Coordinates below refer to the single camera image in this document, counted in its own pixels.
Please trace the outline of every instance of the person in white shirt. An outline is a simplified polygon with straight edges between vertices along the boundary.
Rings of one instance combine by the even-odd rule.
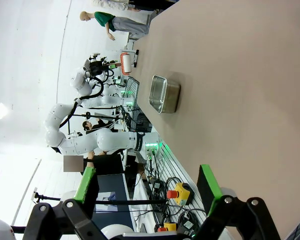
[[[102,8],[111,8],[116,10],[130,10],[139,12],[140,10],[154,11],[166,10],[174,2],[167,0],[91,0],[94,6]]]

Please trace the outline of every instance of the red button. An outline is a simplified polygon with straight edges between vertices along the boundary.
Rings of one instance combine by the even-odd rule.
[[[166,197],[168,199],[175,199],[177,198],[179,195],[178,191],[175,191],[175,190],[169,190],[167,193],[166,193]]]
[[[158,232],[165,232],[165,231],[167,231],[166,227],[159,227],[158,228]]]

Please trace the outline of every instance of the gray pants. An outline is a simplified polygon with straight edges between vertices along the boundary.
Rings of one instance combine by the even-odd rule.
[[[138,35],[147,35],[149,33],[149,26],[140,22],[133,21],[126,17],[116,16],[112,20],[112,24],[117,31],[128,32]]]

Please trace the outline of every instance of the person in green shirt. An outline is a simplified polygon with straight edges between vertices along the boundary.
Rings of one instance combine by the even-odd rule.
[[[111,40],[116,40],[115,37],[109,32],[109,30],[128,32],[137,35],[147,35],[149,33],[149,26],[133,21],[130,18],[114,16],[106,12],[96,11],[95,13],[88,13],[83,11],[80,13],[81,21],[89,21],[96,19],[98,23],[105,27],[106,34]]]

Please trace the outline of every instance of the bolt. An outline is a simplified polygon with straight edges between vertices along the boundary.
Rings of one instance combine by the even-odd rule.
[[[70,202],[68,202],[68,203],[66,204],[66,206],[67,206],[68,208],[72,208],[72,207],[74,206],[74,204],[70,201]]]
[[[253,206],[257,206],[258,203],[259,203],[259,202],[258,202],[258,200],[256,200],[256,199],[251,201],[251,204],[252,204]]]
[[[232,199],[231,199],[231,197],[226,197],[226,198],[224,199],[224,201],[225,201],[226,204],[229,204],[229,203],[232,202]]]

